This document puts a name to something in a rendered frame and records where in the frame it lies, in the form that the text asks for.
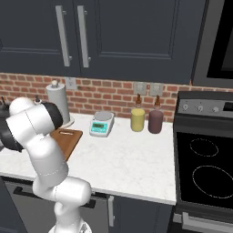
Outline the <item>white teal kitchen scale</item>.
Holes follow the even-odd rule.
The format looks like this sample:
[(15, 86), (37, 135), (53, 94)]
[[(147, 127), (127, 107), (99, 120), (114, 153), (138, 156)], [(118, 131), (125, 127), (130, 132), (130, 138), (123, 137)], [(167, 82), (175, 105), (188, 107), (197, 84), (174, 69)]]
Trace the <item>white teal kitchen scale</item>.
[(108, 137), (114, 123), (115, 115), (112, 112), (95, 112), (90, 122), (89, 134), (92, 137)]

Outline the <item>wide dark blue cupboard door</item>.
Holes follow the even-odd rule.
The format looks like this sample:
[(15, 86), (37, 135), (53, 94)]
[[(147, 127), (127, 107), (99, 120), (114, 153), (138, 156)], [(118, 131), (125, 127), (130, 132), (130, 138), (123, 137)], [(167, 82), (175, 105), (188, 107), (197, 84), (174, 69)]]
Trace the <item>wide dark blue cupboard door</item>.
[[(187, 84), (207, 0), (73, 0), (82, 77)], [(86, 10), (83, 67), (77, 7)]]

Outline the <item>grey wall switch plate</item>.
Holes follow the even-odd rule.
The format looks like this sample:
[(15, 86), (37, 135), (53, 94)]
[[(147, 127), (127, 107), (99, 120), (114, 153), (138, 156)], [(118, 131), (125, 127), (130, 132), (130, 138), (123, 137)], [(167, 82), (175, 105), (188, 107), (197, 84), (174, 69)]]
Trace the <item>grey wall switch plate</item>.
[(162, 96), (164, 85), (162, 83), (151, 83), (149, 88), (149, 94), (151, 96)]
[(144, 82), (135, 82), (133, 84), (133, 91), (135, 95), (140, 94), (145, 96), (147, 94), (147, 84)]

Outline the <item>yellow bottle with brown cap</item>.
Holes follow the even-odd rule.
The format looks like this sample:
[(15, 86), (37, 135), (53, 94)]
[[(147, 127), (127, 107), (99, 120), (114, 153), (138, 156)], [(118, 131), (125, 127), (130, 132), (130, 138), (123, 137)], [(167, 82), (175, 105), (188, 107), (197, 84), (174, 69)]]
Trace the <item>yellow bottle with brown cap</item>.
[(142, 101), (140, 95), (137, 95), (136, 106), (131, 110), (131, 129), (140, 132), (144, 129), (145, 110), (141, 107)]

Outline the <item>grey dishwasher front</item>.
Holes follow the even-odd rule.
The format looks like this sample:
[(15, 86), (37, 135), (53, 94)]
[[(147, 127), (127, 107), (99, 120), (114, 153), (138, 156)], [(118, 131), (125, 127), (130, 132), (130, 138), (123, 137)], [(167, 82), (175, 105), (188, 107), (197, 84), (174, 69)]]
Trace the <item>grey dishwasher front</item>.
[[(5, 179), (5, 186), (13, 199), (21, 219), (28, 233), (48, 233), (55, 225), (55, 203), (42, 198), (29, 198), (13, 193), (16, 187), (22, 187), (24, 192), (33, 193), (32, 183), (18, 183), (13, 179)], [(89, 225), (92, 233), (108, 233), (107, 199), (106, 195), (93, 193), (90, 199), (94, 199), (94, 208), (80, 208), (83, 220)]]

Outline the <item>dark blue base cupboard door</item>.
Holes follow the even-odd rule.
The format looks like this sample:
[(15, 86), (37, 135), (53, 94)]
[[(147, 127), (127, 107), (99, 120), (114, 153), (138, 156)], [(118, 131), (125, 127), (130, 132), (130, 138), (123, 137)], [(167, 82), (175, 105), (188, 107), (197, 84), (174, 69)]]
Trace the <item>dark blue base cupboard door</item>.
[(114, 196), (113, 227), (109, 233), (167, 233), (172, 206)]

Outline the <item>grey wall socket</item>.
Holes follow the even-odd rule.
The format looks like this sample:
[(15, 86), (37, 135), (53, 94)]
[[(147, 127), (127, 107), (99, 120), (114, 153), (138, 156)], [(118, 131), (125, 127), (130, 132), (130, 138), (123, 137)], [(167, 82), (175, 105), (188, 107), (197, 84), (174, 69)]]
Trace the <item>grey wall socket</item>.
[(70, 90), (76, 90), (76, 79), (74, 77), (66, 77), (66, 88)]

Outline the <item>white paper towel roll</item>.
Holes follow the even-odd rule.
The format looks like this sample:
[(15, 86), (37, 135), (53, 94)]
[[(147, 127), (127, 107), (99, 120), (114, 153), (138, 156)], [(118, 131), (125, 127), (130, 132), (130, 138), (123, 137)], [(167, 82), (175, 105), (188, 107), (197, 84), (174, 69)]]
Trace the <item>white paper towel roll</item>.
[(74, 122), (74, 118), (70, 116), (68, 103), (66, 98), (66, 86), (60, 84), (57, 80), (53, 80), (47, 87), (46, 92), (48, 100), (58, 107), (63, 117), (62, 128), (70, 127)]

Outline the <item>brown wooden cutting board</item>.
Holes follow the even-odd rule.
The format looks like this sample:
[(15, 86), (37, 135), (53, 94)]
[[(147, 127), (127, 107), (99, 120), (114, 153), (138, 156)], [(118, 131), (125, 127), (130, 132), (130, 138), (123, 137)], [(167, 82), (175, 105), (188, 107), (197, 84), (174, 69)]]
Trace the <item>brown wooden cutting board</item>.
[(57, 142), (64, 153), (65, 159), (68, 160), (81, 136), (83, 136), (83, 132), (80, 130), (58, 128), (51, 132), (50, 136)]

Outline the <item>dark red bottle brown cap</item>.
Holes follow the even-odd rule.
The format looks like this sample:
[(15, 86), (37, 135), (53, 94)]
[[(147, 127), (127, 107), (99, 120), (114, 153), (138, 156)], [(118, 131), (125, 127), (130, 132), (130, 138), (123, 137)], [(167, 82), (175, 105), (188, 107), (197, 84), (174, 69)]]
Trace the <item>dark red bottle brown cap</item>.
[(149, 112), (148, 131), (152, 134), (159, 134), (162, 129), (164, 113), (161, 110), (160, 97), (157, 96), (154, 109)]

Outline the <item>dark utensil holder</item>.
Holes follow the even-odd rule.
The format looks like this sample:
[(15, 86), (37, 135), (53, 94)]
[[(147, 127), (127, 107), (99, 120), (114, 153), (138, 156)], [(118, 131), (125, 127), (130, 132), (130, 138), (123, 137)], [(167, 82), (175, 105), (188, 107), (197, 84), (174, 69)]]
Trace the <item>dark utensil holder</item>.
[(0, 99), (0, 119), (9, 117), (9, 105), (5, 102), (4, 98)]

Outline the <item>dark blue wall cupboard door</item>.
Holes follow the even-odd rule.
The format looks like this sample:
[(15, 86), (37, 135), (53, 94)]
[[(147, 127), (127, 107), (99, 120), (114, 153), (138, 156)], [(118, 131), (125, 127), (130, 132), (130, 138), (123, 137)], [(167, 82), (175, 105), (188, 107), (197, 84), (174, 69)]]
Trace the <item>dark blue wall cupboard door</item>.
[[(56, 6), (66, 11), (70, 67), (64, 66)], [(0, 72), (46, 76), (81, 74), (72, 0), (0, 0)]]

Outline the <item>black steel microwave oven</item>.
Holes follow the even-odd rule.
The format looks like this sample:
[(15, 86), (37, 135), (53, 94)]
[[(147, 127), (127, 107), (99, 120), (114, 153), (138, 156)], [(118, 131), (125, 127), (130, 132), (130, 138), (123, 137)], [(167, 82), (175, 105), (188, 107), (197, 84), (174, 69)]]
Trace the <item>black steel microwave oven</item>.
[(191, 83), (233, 88), (233, 0), (207, 0)]

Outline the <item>black electric stove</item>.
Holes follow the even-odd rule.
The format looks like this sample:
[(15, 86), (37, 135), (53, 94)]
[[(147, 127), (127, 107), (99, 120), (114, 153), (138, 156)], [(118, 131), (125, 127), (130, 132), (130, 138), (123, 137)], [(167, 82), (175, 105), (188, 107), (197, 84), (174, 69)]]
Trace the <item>black electric stove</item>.
[(177, 193), (173, 232), (199, 233), (182, 228), (183, 212), (233, 224), (233, 93), (180, 91), (173, 135)]

